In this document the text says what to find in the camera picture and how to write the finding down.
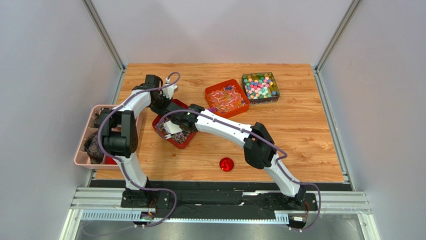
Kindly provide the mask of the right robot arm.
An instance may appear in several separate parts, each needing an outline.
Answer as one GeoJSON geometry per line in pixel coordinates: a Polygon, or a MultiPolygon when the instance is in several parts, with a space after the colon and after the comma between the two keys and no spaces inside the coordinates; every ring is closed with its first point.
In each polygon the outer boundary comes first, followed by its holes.
{"type": "Polygon", "coordinates": [[[288,154],[275,145],[264,124],[235,122],[198,105],[172,110],[162,116],[160,122],[165,118],[182,130],[209,133],[238,145],[243,149],[248,165],[264,170],[289,201],[299,206],[304,203],[306,188],[283,163],[282,159],[287,158],[288,154]]]}

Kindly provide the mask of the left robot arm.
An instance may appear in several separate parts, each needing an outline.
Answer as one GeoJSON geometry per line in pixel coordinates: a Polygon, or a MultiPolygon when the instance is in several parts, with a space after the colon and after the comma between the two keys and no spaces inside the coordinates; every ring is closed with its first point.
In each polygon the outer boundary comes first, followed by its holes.
{"type": "Polygon", "coordinates": [[[153,188],[142,171],[136,150],[139,144],[136,118],[145,108],[165,110],[177,91],[177,82],[168,76],[148,74],[145,82],[134,87],[130,95],[118,106],[103,110],[98,128],[98,146],[105,156],[112,158],[125,179],[126,200],[152,201],[153,188]]]}

